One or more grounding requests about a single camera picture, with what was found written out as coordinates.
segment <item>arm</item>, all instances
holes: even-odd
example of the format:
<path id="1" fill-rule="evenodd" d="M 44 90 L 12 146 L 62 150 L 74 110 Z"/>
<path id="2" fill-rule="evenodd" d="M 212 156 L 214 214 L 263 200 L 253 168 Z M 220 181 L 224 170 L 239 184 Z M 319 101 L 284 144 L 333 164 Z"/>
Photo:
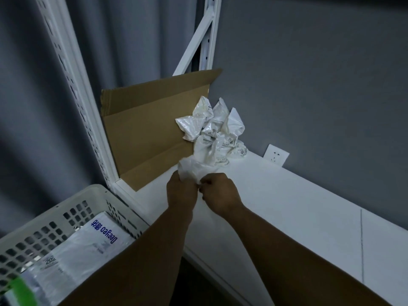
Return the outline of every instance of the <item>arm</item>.
<path id="1" fill-rule="evenodd" d="M 169 208 L 127 249 L 80 285 L 61 305 L 168 305 L 197 185 L 176 171 L 167 184 Z"/>
<path id="2" fill-rule="evenodd" d="M 389 305 L 247 209 L 224 173 L 201 182 L 204 201 L 237 232 L 276 305 Z"/>

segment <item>forearm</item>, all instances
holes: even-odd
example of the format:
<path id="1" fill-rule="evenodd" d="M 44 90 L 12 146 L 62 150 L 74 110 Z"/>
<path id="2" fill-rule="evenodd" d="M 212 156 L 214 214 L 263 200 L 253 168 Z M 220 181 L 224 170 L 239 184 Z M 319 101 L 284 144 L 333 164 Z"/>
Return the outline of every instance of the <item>forearm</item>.
<path id="1" fill-rule="evenodd" d="M 240 206 L 235 229 L 277 305 L 388 305 L 363 284 Z"/>
<path id="2" fill-rule="evenodd" d="M 168 305 L 192 216 L 192 210 L 184 206 L 168 208 L 136 242 L 95 272 L 64 303 L 110 305 L 120 300 L 129 305 Z"/>

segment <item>hand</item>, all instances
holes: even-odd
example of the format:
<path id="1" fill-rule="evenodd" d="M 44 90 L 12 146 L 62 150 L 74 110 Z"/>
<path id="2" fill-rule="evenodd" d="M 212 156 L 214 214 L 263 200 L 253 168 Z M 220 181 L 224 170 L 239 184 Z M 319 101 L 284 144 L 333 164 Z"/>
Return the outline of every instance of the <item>hand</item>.
<path id="1" fill-rule="evenodd" d="M 225 173 L 211 173 L 201 179 L 200 192 L 208 207 L 226 218 L 236 207 L 243 207 L 237 187 Z"/>
<path id="2" fill-rule="evenodd" d="M 180 181 L 178 170 L 171 175 L 167 183 L 167 202 L 169 207 L 184 205 L 193 210 L 198 196 L 198 185 L 193 180 Z"/>

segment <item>person's right hand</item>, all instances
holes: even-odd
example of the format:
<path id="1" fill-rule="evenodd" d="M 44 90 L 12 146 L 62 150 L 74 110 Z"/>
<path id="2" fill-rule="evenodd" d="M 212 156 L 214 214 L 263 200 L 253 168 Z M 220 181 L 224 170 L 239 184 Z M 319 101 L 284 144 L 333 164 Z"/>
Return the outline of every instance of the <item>person's right hand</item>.
<path id="1" fill-rule="evenodd" d="M 201 179 L 200 192 L 208 207 L 223 218 L 243 206 L 237 187 L 225 173 L 211 173 Z"/>

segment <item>wall outlet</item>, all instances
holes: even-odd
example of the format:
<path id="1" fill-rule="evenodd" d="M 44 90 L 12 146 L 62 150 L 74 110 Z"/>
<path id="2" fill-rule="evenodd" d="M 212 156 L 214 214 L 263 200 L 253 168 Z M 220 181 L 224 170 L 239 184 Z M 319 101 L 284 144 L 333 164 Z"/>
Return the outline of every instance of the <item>wall outlet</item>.
<path id="1" fill-rule="evenodd" d="M 271 144 L 269 144 L 267 150 L 265 151 L 265 154 L 263 155 L 265 159 L 268 159 L 272 163 L 279 166 L 282 166 L 283 163 L 285 163 L 288 156 L 289 156 L 288 152 L 282 150 L 281 148 L 275 147 Z"/>

